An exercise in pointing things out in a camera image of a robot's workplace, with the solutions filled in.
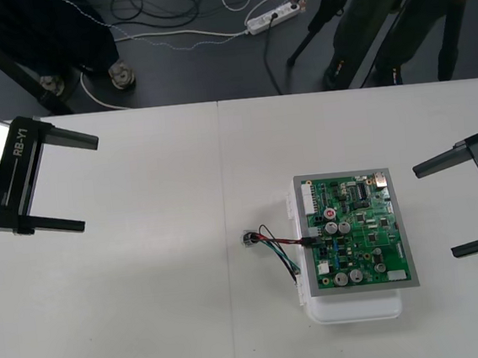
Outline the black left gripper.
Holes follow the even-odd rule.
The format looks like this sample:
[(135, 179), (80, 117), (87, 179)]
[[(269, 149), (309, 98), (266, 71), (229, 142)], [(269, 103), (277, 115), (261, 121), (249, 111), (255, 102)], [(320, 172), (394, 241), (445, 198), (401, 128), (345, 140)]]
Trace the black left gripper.
[(25, 117), (13, 120), (0, 162), (1, 232), (30, 235), (37, 230), (85, 231), (84, 221), (30, 215), (44, 144), (96, 151), (99, 138)]

